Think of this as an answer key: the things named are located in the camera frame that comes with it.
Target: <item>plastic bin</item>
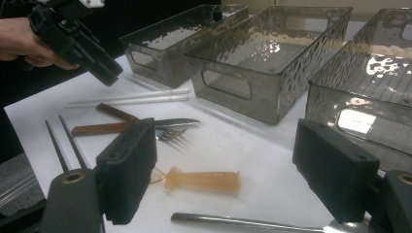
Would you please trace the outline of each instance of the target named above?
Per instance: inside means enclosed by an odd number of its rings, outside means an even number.
[[[277,124],[343,44],[352,8],[269,7],[187,52],[200,98]]]
[[[310,81],[306,118],[412,171],[412,10],[382,10]]]
[[[248,6],[201,5],[120,42],[133,73],[175,88],[190,78],[187,50],[248,17]]]

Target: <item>white chopstick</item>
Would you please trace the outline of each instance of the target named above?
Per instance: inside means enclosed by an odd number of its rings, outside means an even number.
[[[132,105],[132,104],[150,104],[150,103],[161,103],[161,102],[175,102],[175,101],[186,101],[189,100],[187,95],[171,95],[171,96],[157,96],[154,98],[141,98],[141,99],[124,99],[116,101],[104,102],[107,105]],[[95,103],[80,103],[71,104],[66,106],[66,109],[75,108],[85,108],[85,107],[95,107]]]
[[[141,99],[141,98],[148,98],[148,97],[178,95],[178,94],[188,94],[188,93],[189,93],[189,90],[186,88],[185,89],[175,89],[175,90],[161,90],[161,91],[154,91],[154,92],[148,92],[148,93],[139,93],[139,94],[115,96],[115,97],[108,97],[108,98],[72,101],[72,102],[69,102],[69,104],[71,105],[71,104],[83,104],[83,103],[95,103],[95,102],[102,103],[106,101]]]

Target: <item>white tabletop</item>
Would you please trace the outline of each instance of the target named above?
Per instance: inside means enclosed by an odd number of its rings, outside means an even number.
[[[69,101],[168,89],[134,75],[125,56],[118,58],[118,63],[124,71],[110,87],[86,73],[5,108],[45,195],[52,179],[62,173],[45,120],[50,122],[71,167],[77,168],[79,164],[58,116],[62,115],[70,128],[116,120],[93,107],[67,109]],[[170,217],[175,212],[301,226],[324,226],[332,221],[331,214],[292,164],[295,130],[297,120],[304,117],[306,94],[278,125],[271,126],[197,98],[191,81],[180,88],[191,90],[188,101],[117,108],[139,118],[200,120],[200,124],[187,130],[179,144],[157,141],[156,167],[163,172],[173,166],[182,172],[239,172],[239,193],[182,187],[167,191],[162,183],[151,184],[132,222],[126,226],[105,222],[107,232],[254,232],[233,226],[172,222]],[[95,157],[116,136],[76,138],[90,168],[95,166]]]

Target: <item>dark background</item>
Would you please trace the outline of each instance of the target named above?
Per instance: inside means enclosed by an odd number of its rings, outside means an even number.
[[[104,8],[95,9],[92,15],[82,18],[81,22],[100,40],[100,45],[116,58],[123,55],[120,37],[201,4],[220,5],[221,1],[105,0]],[[19,69],[14,61],[0,61],[0,163],[23,153],[4,107],[84,72],[82,68],[65,71],[55,66],[34,68],[27,72]]]

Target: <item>wooden handle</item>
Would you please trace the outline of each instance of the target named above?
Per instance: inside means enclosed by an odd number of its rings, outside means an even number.
[[[136,116],[130,115],[128,113],[125,113],[121,110],[115,109],[112,106],[109,106],[107,104],[99,104],[96,106],[96,110],[103,113],[103,114],[107,114],[109,116],[112,117],[116,117],[118,119],[122,119],[124,121],[131,121],[134,119],[138,119]]]
[[[177,168],[172,168],[165,177],[164,186],[172,189],[177,185],[186,185],[214,191],[237,192],[240,186],[238,178],[239,173],[179,173]]]
[[[109,123],[109,124],[94,124],[94,125],[84,125],[76,126],[72,129],[72,136],[90,136],[99,134],[110,134],[110,133],[121,133],[130,122],[120,122],[120,123]]]

